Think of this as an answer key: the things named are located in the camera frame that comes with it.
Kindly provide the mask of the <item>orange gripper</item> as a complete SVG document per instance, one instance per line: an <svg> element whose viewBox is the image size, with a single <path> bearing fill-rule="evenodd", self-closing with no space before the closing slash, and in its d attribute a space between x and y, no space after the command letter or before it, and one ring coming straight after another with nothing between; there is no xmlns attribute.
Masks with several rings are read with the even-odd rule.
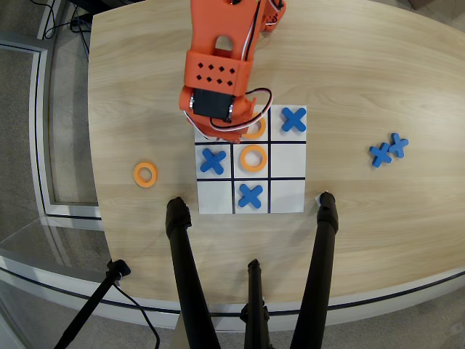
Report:
<svg viewBox="0 0 465 349"><path fill-rule="evenodd" d="M247 99L244 89L240 92L240 95L230 95L183 87L179 108L205 136L238 143L257 120L256 99Z"/></svg>

